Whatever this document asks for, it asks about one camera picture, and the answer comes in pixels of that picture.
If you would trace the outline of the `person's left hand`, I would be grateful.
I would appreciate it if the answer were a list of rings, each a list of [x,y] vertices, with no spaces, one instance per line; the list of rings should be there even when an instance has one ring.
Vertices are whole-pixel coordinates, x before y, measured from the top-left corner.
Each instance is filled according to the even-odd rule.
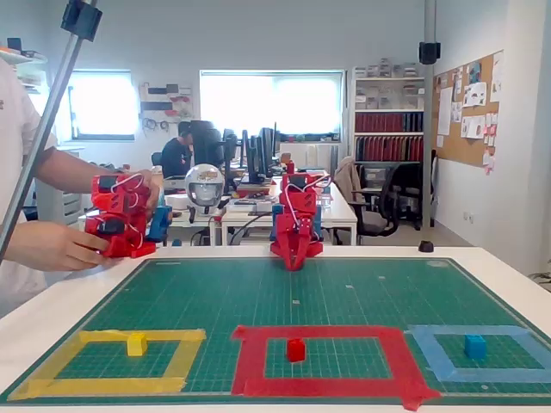
[[[153,173],[151,170],[140,170],[138,174],[141,174],[144,185],[150,191],[145,210],[146,217],[150,220],[158,207],[160,192],[163,188],[163,175]]]

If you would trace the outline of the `person's right hand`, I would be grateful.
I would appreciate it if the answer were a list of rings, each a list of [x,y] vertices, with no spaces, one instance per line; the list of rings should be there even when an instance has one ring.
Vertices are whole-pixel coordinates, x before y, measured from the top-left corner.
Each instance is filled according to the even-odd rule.
[[[22,230],[22,262],[43,271],[79,271],[100,266],[108,241],[53,222],[33,221]]]

